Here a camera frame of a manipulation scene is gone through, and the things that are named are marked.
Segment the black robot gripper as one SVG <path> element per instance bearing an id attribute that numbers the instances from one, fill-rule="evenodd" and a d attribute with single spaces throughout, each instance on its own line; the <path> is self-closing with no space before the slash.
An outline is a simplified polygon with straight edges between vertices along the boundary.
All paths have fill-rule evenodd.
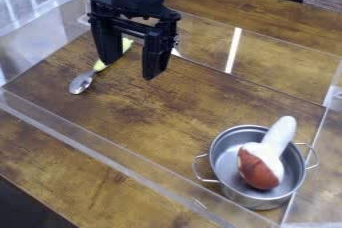
<path id="1" fill-rule="evenodd" d="M 132 18 L 157 20 L 144 37 L 143 78 L 153 79 L 167 68 L 175 45 L 176 24 L 180 14 L 164 5 L 164 0 L 89 0 L 89 23 L 100 61 L 111 65 L 123 57 L 121 32 L 113 28 L 112 21 L 124 17 L 129 31 L 139 26 Z"/>

